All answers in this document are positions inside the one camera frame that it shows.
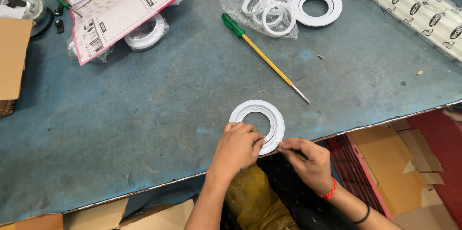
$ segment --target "red thread bracelet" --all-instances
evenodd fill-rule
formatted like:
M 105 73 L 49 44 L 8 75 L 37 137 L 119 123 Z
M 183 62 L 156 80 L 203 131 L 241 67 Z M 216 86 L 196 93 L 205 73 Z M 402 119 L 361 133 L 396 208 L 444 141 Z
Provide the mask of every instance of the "red thread bracelet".
M 333 186 L 332 189 L 329 191 L 329 193 L 327 193 L 327 195 L 324 195 L 324 196 L 318 195 L 320 198 L 327 198 L 327 199 L 330 199 L 330 198 L 332 197 L 332 194 L 334 193 L 335 189 L 337 188 L 337 180 L 335 180 L 334 177 L 332 177 L 332 179 L 334 180 L 334 186 Z

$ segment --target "black ring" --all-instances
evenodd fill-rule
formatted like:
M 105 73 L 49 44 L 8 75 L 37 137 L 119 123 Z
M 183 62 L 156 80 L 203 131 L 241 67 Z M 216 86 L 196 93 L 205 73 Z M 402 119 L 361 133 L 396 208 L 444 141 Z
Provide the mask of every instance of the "black ring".
M 367 218 L 368 218 L 369 215 L 371 214 L 371 207 L 370 207 L 368 204 L 366 204 L 366 206 L 367 206 L 367 214 L 366 214 L 366 216 L 365 216 L 362 220 L 360 220 L 360 221 L 353 222 L 353 224 L 360 224 L 360 223 L 362 223 L 362 222 L 364 222 L 364 221 L 367 220 Z
M 38 32 L 37 34 L 31 36 L 30 37 L 31 40 L 36 39 L 36 38 L 42 36 L 43 34 L 45 34 L 45 32 L 47 32 L 47 30 L 53 24 L 53 21 L 55 20 L 55 14 L 53 14 L 53 12 L 48 7 L 47 7 L 47 12 L 50 14 L 50 19 L 48 20 L 47 25 L 40 32 Z

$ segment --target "blue table surface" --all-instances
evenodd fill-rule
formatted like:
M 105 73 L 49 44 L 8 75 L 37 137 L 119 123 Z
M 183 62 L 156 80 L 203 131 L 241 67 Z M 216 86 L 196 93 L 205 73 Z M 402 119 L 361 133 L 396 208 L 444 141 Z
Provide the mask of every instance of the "blue table surface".
M 461 67 L 372 0 L 342 1 L 338 20 L 298 25 L 297 40 L 246 28 L 311 105 L 222 23 L 219 0 L 168 7 L 170 32 L 153 49 L 119 41 L 107 63 L 84 66 L 67 54 L 66 11 L 63 34 L 29 43 L 15 112 L 0 119 L 0 223 L 204 172 L 250 99 L 280 110 L 285 138 L 308 139 L 462 99 Z

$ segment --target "printed form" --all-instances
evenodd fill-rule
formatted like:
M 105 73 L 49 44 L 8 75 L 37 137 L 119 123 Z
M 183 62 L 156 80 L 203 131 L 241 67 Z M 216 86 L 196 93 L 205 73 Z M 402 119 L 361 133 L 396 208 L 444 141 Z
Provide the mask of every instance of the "printed form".
M 74 23 L 80 65 L 102 53 L 174 0 L 96 0 Z

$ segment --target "screwdriver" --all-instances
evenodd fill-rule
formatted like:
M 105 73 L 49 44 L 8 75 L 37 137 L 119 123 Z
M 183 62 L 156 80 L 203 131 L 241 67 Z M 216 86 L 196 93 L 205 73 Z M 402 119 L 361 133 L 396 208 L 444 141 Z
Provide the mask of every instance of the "screwdriver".
M 72 8 L 72 5 L 70 3 L 68 3 L 67 1 L 65 1 L 65 0 L 55 0 L 55 1 L 57 1 L 59 4 L 63 5 L 66 9 L 72 10 L 75 14 L 79 15 L 82 18 L 82 14 L 79 14 L 77 10 Z
M 272 67 L 274 71 L 276 71 L 276 73 L 278 73 L 278 75 L 282 79 L 284 79 L 284 81 L 290 87 L 293 88 L 293 90 L 295 90 L 307 103 L 310 104 L 309 100 L 302 94 L 302 92 L 300 92 L 300 90 L 298 90 L 298 88 L 292 83 L 292 81 L 290 81 L 290 79 L 288 79 L 286 75 L 284 75 L 284 73 L 282 73 L 281 70 L 279 70 L 279 68 L 276 67 L 276 65 L 274 65 L 273 62 L 271 62 L 271 60 L 269 60 L 269 58 L 265 56 L 265 54 L 263 54 L 263 52 L 259 50 L 257 46 L 249 38 L 247 38 L 247 36 L 245 35 L 245 31 L 237 25 L 237 23 L 231 18 L 231 16 L 229 16 L 227 13 L 224 13 L 221 15 L 221 19 L 230 29 L 232 29 L 236 33 L 238 38 L 244 38 L 244 40 L 246 40 L 246 42 L 258 53 L 258 55 L 260 55 L 266 61 L 266 63 L 268 63 L 268 65 Z

